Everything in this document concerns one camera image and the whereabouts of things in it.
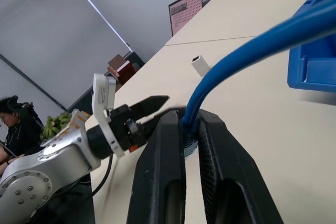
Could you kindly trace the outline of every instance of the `small white block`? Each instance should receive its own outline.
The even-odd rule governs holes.
[[[191,65],[196,69],[197,73],[203,77],[210,70],[209,65],[206,63],[202,55],[199,55],[192,59]]]

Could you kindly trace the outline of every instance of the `blue cable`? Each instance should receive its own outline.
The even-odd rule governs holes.
[[[195,119],[203,100],[222,81],[268,56],[297,44],[324,37],[335,30],[336,0],[325,0],[231,52],[220,60],[196,87],[182,118],[184,133],[194,132]]]

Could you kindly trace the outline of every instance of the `bunch of bananas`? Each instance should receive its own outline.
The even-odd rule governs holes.
[[[63,112],[61,115],[52,118],[50,115],[47,118],[47,124],[43,128],[43,134],[41,134],[41,140],[46,141],[51,137],[54,137],[59,133],[64,127],[68,125],[71,120],[71,115],[69,112]]]

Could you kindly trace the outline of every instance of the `man with headphones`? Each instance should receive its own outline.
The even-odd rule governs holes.
[[[33,116],[14,110],[9,105],[11,99],[0,100],[0,120],[8,127],[5,146],[0,146],[0,164],[8,162],[11,157],[32,154],[42,149],[39,146],[41,125]]]

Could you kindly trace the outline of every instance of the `white table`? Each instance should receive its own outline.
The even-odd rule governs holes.
[[[257,36],[306,0],[211,0],[166,45]]]

